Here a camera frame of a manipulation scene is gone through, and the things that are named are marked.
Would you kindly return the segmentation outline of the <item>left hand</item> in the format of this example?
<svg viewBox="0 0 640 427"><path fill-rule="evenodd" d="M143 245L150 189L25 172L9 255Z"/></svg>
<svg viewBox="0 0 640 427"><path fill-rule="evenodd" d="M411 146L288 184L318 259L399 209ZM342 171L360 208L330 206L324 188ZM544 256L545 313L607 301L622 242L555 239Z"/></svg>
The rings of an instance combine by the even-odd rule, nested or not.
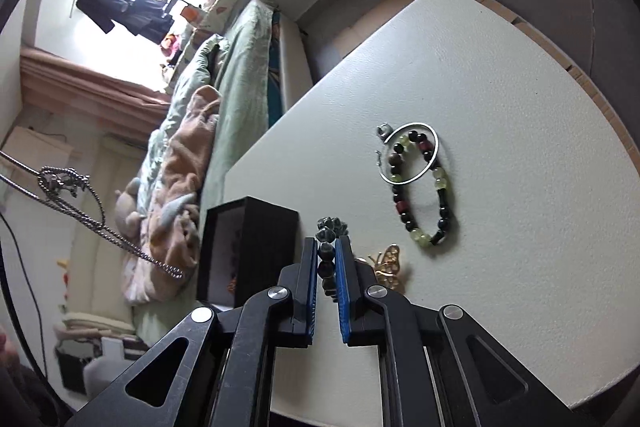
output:
<svg viewBox="0 0 640 427"><path fill-rule="evenodd" d="M5 369L19 367L20 354L3 326L0 326L0 364Z"/></svg>

